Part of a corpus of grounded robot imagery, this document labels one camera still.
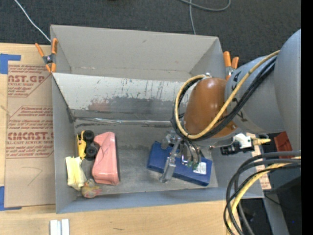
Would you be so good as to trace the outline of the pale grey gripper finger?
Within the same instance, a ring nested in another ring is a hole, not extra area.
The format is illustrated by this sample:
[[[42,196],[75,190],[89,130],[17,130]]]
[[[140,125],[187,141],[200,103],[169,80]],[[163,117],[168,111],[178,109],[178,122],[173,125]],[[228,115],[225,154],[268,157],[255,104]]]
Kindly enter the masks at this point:
[[[176,161],[174,157],[168,157],[165,163],[164,172],[160,177],[161,183],[166,183],[170,181],[173,177],[174,171],[176,168]]]
[[[169,145],[172,144],[172,137],[171,134],[167,134],[162,140],[161,140],[161,148],[166,149]]]

